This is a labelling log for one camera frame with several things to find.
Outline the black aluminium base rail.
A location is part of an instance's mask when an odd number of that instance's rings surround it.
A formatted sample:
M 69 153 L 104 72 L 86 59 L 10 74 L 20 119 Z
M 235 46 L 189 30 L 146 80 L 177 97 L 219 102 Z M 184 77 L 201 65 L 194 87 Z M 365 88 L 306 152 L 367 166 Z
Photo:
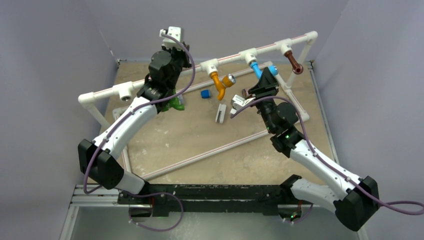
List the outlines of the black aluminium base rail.
M 93 206 L 95 200 L 104 206 L 133 207 L 135 216 L 145 209 L 155 217 L 170 213 L 257 213 L 264 216 L 283 216 L 286 205 L 313 204 L 294 198 L 288 179 L 272 185 L 222 184 L 151 184 L 141 192 L 142 197 L 122 193 L 116 189 L 100 188 L 85 195 L 77 187 L 77 203 Z

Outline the blue faucet chrome knob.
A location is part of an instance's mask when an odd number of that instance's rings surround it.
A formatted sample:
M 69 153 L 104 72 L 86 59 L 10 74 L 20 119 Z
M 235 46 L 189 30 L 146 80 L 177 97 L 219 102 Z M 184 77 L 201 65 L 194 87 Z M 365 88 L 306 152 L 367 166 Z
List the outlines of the blue faucet chrome knob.
M 263 70 L 265 69 L 268 69 L 273 76 L 279 74 L 279 70 L 274 64 L 265 64 L 263 68 L 260 68 L 259 64 L 256 61 L 252 61 L 248 65 L 253 70 L 258 80 L 260 80 Z

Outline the blue grey small block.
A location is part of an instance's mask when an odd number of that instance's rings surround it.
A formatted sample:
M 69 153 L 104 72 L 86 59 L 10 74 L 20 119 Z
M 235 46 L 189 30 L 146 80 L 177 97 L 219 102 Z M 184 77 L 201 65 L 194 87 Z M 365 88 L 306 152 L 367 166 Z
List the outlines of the blue grey small block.
M 200 92 L 200 96 L 202 99 L 210 99 L 212 97 L 212 94 L 209 89 L 205 89 Z

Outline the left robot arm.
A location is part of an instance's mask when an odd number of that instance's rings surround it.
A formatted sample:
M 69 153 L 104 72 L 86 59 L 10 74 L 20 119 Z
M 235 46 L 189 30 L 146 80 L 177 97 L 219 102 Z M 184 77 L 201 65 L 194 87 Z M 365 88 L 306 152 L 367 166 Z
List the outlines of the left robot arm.
M 117 159 L 135 134 L 178 98 L 176 84 L 180 74 L 183 69 L 195 69 L 189 49 L 179 43 L 172 48 L 163 46 L 154 53 L 144 85 L 124 114 L 95 139 L 83 139 L 78 144 L 79 167 L 85 181 L 91 178 L 105 189 L 128 192 L 138 205 L 148 201 L 146 181 L 121 167 Z

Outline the green faucet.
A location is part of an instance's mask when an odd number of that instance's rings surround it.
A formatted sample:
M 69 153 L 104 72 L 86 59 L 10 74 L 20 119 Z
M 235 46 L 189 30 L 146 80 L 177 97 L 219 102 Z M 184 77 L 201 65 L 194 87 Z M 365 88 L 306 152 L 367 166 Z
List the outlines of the green faucet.
M 175 96 L 173 98 L 170 98 L 166 101 L 165 107 L 163 108 L 163 111 L 166 112 L 170 109 L 174 109 L 177 111 L 184 111 L 185 105 L 182 101 L 182 95 Z

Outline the orange faucet chrome knob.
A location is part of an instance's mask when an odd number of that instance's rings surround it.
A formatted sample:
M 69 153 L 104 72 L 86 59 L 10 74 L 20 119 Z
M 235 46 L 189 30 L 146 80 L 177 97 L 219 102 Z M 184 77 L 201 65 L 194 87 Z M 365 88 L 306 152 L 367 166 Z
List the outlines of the orange faucet chrome knob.
M 218 91 L 218 96 L 216 97 L 221 101 L 226 93 L 226 89 L 232 87 L 236 83 L 236 78 L 232 74 L 225 75 L 221 80 L 217 72 L 212 72 L 209 74 L 209 77 L 213 81 L 216 90 Z

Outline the white clip sealer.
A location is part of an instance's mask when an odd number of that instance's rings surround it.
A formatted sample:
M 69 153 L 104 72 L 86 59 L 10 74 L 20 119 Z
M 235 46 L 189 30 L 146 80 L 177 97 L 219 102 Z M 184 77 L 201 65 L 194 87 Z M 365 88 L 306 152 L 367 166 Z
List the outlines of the white clip sealer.
M 216 123 L 222 124 L 224 122 L 225 114 L 226 114 L 226 108 L 227 108 L 226 104 L 220 103 L 218 105 L 217 113 L 216 113 L 216 116 L 215 116 L 215 122 Z

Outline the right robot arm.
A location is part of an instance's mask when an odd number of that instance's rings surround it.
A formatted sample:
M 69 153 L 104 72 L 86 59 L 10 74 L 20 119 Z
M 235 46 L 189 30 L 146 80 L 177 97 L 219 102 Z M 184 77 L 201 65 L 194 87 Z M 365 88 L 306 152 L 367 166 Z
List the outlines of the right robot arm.
M 258 83 L 248 90 L 268 132 L 272 134 L 272 145 L 325 183 L 317 185 L 297 177 L 281 189 L 282 200 L 288 204 L 305 200 L 318 205 L 335 213 L 346 228 L 357 232 L 380 208 L 373 200 L 379 197 L 377 182 L 370 176 L 363 178 L 350 172 L 319 151 L 306 133 L 295 127 L 299 120 L 297 109 L 290 102 L 276 104 L 273 100 L 278 87 L 274 70 L 266 67 Z

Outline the brown faucet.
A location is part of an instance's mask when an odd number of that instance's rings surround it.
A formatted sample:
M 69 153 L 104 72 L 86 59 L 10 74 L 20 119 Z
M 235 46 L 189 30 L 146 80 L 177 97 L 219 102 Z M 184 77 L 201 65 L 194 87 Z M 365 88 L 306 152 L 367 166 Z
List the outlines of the brown faucet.
M 293 72 L 295 75 L 300 75 L 300 74 L 302 74 L 302 73 L 303 73 L 303 71 L 304 71 L 303 65 L 302 65 L 302 64 L 300 64 L 300 63 L 299 63 L 299 62 L 295 59 L 295 57 L 293 56 L 293 52 L 292 52 L 291 50 L 288 50 L 288 51 L 284 54 L 284 56 L 288 59 L 289 63 L 291 64 L 292 72 Z

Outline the white PVC pipe frame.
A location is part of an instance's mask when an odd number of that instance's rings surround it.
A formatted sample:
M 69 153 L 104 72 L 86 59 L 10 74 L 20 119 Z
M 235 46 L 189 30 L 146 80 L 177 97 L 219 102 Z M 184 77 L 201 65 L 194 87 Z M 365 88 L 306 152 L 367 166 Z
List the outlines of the white PVC pipe frame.
M 284 56 L 284 54 L 287 51 L 291 50 L 295 59 L 300 64 L 303 64 L 303 62 L 305 61 L 310 51 L 310 48 L 315 43 L 317 37 L 318 37 L 318 33 L 316 31 L 310 31 L 303 35 L 279 40 L 269 45 L 243 50 L 237 54 L 229 55 L 222 58 L 209 59 L 199 63 L 196 66 L 184 69 L 181 72 L 181 76 L 186 76 L 188 74 L 193 74 L 198 72 L 205 72 L 209 76 L 210 73 L 213 73 L 213 72 L 218 73 L 218 67 L 220 65 L 226 65 L 236 61 L 245 61 L 246 64 L 248 65 L 248 68 L 230 74 L 230 75 L 234 75 L 235 78 L 240 77 L 243 75 L 254 73 L 253 70 L 249 67 L 249 63 L 251 63 L 252 61 L 257 62 L 258 55 L 273 52 L 273 51 L 281 51 L 282 55 Z M 271 61 L 267 61 L 265 63 L 259 64 L 259 67 L 262 69 L 265 66 L 265 64 L 271 65 L 273 63 Z M 301 120 L 305 122 L 309 120 L 310 116 L 307 113 L 307 111 L 302 107 L 302 105 L 297 100 L 296 96 L 293 94 L 291 90 L 292 84 L 296 76 L 297 75 L 292 72 L 287 81 L 284 81 L 280 74 L 276 75 L 275 78 L 278 81 L 279 88 L 281 88 L 284 91 L 284 93 L 288 96 L 289 100 L 299 110 L 300 118 Z M 101 126 L 105 128 L 109 128 L 110 126 L 112 126 L 112 124 L 109 123 L 106 120 L 106 118 L 95 107 L 96 101 L 100 99 L 109 98 L 114 95 L 119 96 L 122 101 L 131 100 L 132 91 L 134 91 L 136 88 L 143 87 L 144 84 L 145 84 L 144 79 L 116 84 L 112 86 L 111 88 L 107 88 L 101 91 L 88 92 L 88 93 L 81 94 L 78 96 L 78 102 L 82 105 L 83 108 L 85 108 L 91 113 L 91 115 L 100 123 Z M 186 86 L 183 89 L 178 90 L 176 95 L 177 96 L 183 95 L 184 93 L 189 93 L 189 92 L 199 90 L 201 88 L 205 88 L 212 85 L 214 85 L 214 83 L 210 78 L 208 81 L 197 83 L 195 85 Z M 263 130 L 261 132 L 258 132 L 258 133 L 249 135 L 247 137 L 238 139 L 236 141 L 230 142 L 228 144 L 222 145 L 218 148 L 214 148 L 212 150 L 203 152 L 193 157 L 184 159 L 175 164 L 166 166 L 164 168 L 160 168 L 156 171 L 153 171 L 151 173 L 144 175 L 143 178 L 145 180 L 151 180 L 151 179 L 158 178 L 160 176 L 167 175 L 173 171 L 176 171 L 188 165 L 197 163 L 205 158 L 209 158 L 211 156 L 214 156 L 219 153 L 241 146 L 243 144 L 250 143 L 256 139 L 263 138 L 267 134 L 268 132 L 266 130 Z

